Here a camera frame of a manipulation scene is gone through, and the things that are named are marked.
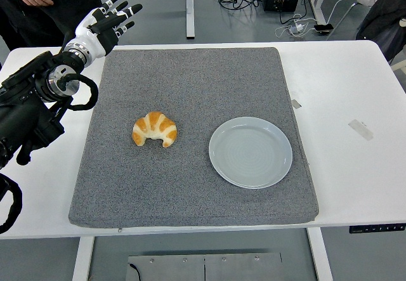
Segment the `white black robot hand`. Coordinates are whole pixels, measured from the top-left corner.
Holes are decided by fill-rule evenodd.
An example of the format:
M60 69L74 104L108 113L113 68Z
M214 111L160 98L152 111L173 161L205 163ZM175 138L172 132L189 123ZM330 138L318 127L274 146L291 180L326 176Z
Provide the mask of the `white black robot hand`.
M107 0L91 10L75 28L74 37L67 41L62 52L78 56L85 67L97 58L107 56L134 22L130 18L142 10L142 4L130 6L127 1Z

